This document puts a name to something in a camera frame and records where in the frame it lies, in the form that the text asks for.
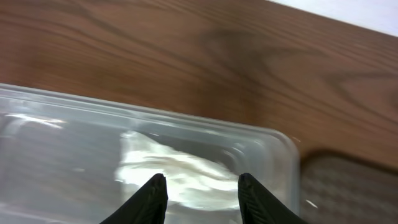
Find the white paper napkin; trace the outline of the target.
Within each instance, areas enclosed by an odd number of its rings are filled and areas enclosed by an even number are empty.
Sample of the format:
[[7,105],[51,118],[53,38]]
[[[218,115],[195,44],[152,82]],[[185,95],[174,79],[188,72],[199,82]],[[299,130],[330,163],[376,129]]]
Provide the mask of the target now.
[[163,174],[171,204],[204,210],[237,210],[238,176],[225,166],[177,151],[135,131],[121,135],[115,179],[126,201],[153,175]]

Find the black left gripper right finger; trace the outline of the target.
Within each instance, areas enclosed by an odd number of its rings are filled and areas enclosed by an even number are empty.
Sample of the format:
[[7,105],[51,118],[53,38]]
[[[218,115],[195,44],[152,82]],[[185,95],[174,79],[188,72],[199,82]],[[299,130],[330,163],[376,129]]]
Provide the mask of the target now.
[[250,173],[239,176],[238,200],[243,224],[307,224]]

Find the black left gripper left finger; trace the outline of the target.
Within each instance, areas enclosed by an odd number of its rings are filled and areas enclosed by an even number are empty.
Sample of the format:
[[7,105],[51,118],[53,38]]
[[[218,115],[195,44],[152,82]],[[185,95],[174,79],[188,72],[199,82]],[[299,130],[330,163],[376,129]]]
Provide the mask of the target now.
[[100,224],[164,224],[167,202],[166,178],[155,174]]

